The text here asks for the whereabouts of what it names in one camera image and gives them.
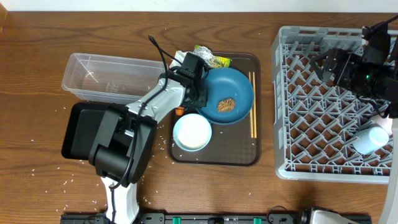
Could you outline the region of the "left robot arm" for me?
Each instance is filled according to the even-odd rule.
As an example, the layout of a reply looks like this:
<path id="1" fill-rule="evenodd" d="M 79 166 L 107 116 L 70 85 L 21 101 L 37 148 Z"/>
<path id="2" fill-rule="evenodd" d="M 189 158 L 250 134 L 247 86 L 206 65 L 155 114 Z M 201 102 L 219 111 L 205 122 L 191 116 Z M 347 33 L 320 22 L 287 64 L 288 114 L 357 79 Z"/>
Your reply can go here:
<path id="1" fill-rule="evenodd" d="M 136 184 L 149 163 L 157 125 L 179 106 L 206 105 L 202 76 L 208 70 L 201 57 L 189 52 L 179 66 L 166 67 L 141 99 L 105 110 L 88 160 L 106 187 L 106 222 L 134 222 L 139 213 Z"/>

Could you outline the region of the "brown cookie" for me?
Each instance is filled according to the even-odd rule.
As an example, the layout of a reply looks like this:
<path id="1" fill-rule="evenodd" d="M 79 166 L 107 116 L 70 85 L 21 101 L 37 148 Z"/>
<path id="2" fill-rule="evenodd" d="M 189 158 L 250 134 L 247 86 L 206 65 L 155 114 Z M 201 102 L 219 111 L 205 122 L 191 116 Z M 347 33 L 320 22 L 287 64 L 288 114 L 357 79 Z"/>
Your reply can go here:
<path id="1" fill-rule="evenodd" d="M 218 102 L 217 111 L 219 113 L 229 112 L 234 110 L 236 102 L 232 98 L 221 100 Z"/>

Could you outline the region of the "blue plate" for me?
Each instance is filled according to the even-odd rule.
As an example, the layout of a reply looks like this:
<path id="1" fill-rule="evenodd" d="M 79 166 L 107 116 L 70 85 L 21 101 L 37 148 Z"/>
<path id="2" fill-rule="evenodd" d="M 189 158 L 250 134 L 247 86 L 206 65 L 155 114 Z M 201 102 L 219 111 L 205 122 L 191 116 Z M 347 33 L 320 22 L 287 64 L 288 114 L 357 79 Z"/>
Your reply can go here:
<path id="1" fill-rule="evenodd" d="M 254 102 L 254 91 L 249 78 L 234 68 L 213 68 L 204 81 L 208 89 L 205 107 L 197 110 L 208 121 L 228 125 L 244 119 Z M 217 111 L 218 102 L 232 98 L 236 102 L 234 110 L 224 113 Z"/>

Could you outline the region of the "white napkin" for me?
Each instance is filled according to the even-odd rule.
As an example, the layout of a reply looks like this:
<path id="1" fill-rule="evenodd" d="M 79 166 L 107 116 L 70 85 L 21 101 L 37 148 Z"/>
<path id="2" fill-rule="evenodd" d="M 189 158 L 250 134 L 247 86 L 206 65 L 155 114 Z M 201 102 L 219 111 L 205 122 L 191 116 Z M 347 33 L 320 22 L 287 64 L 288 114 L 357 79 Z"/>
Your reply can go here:
<path id="1" fill-rule="evenodd" d="M 172 60 L 172 63 L 169 65 L 169 67 L 180 66 L 180 63 L 183 62 L 186 54 L 187 52 L 183 52 L 181 50 L 176 51 L 174 59 Z"/>

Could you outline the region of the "foil yellow snack wrapper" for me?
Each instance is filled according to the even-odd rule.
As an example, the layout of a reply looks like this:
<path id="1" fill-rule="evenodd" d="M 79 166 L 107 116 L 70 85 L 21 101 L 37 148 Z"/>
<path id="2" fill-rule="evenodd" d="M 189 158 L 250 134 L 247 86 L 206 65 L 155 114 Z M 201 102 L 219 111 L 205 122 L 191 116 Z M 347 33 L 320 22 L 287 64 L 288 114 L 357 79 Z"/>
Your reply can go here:
<path id="1" fill-rule="evenodd" d="M 193 53 L 201 57 L 211 68 L 229 67 L 230 58 L 215 56 L 213 52 L 205 46 L 196 45 Z"/>

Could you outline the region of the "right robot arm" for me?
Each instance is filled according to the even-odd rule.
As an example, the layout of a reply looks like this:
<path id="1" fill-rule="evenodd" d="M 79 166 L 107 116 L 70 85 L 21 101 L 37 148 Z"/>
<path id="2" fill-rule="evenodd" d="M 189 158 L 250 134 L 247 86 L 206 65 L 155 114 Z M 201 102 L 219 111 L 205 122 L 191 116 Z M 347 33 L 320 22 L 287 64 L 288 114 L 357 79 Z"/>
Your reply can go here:
<path id="1" fill-rule="evenodd" d="M 386 65 L 387 59 L 397 61 L 397 43 L 391 47 L 389 23 L 397 16 L 373 26 L 362 27 L 363 54 L 333 48 L 310 59 L 310 67 L 323 82 L 333 80 L 335 86 L 349 90 L 360 100 L 370 103 L 377 113 L 374 100 L 390 104 L 380 115 L 391 118 L 393 135 L 393 161 L 387 187 L 386 201 L 380 223 L 397 223 L 397 66 Z"/>

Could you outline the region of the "light blue cup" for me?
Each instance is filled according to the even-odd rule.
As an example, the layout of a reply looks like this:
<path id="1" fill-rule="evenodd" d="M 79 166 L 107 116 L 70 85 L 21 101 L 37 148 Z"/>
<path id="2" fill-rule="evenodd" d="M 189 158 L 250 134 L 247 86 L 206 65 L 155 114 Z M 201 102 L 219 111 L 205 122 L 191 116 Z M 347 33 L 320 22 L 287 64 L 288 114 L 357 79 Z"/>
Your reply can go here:
<path id="1" fill-rule="evenodd" d="M 379 126 L 358 131 L 354 137 L 354 149 L 360 154 L 368 155 L 376 152 L 388 143 L 389 135 L 386 130 Z"/>

